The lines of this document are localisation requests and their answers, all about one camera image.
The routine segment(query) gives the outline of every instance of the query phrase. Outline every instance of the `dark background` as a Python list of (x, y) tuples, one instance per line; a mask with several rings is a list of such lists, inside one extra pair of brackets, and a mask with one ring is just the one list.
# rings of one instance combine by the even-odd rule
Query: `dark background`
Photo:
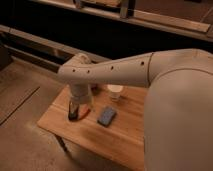
[(181, 48), (213, 52), (213, 43), (28, 0), (1, 0), (0, 24), (111, 59)]

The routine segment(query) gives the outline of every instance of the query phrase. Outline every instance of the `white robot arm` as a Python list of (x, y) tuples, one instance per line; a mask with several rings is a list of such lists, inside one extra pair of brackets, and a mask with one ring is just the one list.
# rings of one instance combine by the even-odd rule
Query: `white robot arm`
[(90, 83), (149, 87), (144, 111), (147, 171), (213, 170), (213, 55), (198, 49), (154, 52), (92, 64), (78, 54), (59, 69), (76, 104)]

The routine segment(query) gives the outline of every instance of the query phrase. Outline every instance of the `white cup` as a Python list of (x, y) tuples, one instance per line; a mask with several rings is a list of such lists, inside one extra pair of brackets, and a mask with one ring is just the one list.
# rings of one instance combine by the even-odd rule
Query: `white cup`
[(107, 88), (109, 90), (109, 97), (113, 101), (118, 101), (121, 96), (121, 91), (123, 90), (124, 87), (121, 85), (109, 84), (109, 85), (107, 85)]

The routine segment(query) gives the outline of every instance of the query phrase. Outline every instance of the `glass cup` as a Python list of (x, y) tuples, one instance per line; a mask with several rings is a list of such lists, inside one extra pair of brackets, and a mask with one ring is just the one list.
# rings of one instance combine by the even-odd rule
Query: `glass cup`
[(111, 100), (118, 101), (121, 96), (123, 88), (124, 87), (121, 85), (108, 84), (107, 89), (109, 91), (109, 97), (111, 98)]

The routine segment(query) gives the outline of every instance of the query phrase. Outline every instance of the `small cup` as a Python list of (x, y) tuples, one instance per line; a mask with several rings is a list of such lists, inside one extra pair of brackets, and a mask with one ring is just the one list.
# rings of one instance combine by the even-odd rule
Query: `small cup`
[(113, 101), (118, 101), (121, 96), (121, 91), (123, 90), (123, 86), (121, 85), (107, 85), (107, 88), (109, 90), (109, 97)]

